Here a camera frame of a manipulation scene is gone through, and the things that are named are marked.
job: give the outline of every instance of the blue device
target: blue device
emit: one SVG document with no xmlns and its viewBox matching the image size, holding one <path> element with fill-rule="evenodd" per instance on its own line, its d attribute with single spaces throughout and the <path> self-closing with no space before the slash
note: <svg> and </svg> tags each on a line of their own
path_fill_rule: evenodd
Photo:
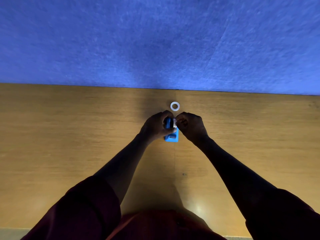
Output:
<svg viewBox="0 0 320 240">
<path fill-rule="evenodd" d="M 165 136 L 164 140 L 165 141 L 169 141 L 169 142 L 178 142 L 178 140 L 179 140 L 179 129 L 176 126 L 176 119 L 175 118 L 173 118 L 173 119 L 167 118 L 167 121 L 165 123 L 165 128 L 166 129 L 167 128 L 176 128 L 177 131 L 172 133 L 172 134 L 170 134 L 170 135 Z"/>
</svg>

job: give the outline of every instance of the person's right hand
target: person's right hand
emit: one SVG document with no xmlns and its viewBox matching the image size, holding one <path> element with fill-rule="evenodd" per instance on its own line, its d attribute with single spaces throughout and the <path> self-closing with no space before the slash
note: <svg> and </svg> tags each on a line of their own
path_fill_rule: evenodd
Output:
<svg viewBox="0 0 320 240">
<path fill-rule="evenodd" d="M 200 116 L 182 112 L 176 117 L 176 120 L 178 129 L 194 144 L 208 138 L 207 130 Z"/>
</svg>

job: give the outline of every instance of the blue object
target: blue object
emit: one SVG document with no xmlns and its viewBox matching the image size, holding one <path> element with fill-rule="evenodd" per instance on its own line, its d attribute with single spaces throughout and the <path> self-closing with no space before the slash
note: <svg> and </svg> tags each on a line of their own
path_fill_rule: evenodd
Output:
<svg viewBox="0 0 320 240">
<path fill-rule="evenodd" d="M 320 95 L 319 10 L 320 0 L 0 0 L 0 83 Z"/>
<path fill-rule="evenodd" d="M 170 119 L 170 118 L 167 118 L 167 121 L 166 121 L 166 124 L 165 124 L 165 128 L 176 128 L 177 131 L 170 134 L 170 135 L 167 135 L 164 137 L 164 140 L 165 141 L 168 141 L 168 142 L 178 142 L 179 140 L 179 129 L 177 128 L 177 126 L 175 125 L 175 119 Z"/>
</svg>

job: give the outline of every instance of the sleeve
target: sleeve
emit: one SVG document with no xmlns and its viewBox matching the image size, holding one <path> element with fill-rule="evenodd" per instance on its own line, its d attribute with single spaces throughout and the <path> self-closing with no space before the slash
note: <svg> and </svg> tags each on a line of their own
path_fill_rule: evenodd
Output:
<svg viewBox="0 0 320 240">
<path fill-rule="evenodd" d="M 101 240 L 121 218 L 118 197 L 96 176 L 78 183 L 55 203 L 22 240 Z"/>
<path fill-rule="evenodd" d="M 254 240 L 317 239 L 320 215 L 297 196 L 276 189 L 258 204 L 246 226 Z"/>
</svg>

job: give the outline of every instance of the person's right arm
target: person's right arm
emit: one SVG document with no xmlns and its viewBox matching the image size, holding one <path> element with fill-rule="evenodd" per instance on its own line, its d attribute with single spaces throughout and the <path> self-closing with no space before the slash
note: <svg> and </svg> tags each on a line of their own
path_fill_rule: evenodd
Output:
<svg viewBox="0 0 320 240">
<path fill-rule="evenodd" d="M 178 129 L 218 171 L 255 240 L 298 239 L 316 234 L 320 215 L 301 199 L 276 188 L 218 146 L 208 136 L 201 117 L 183 112 L 176 120 Z"/>
</svg>

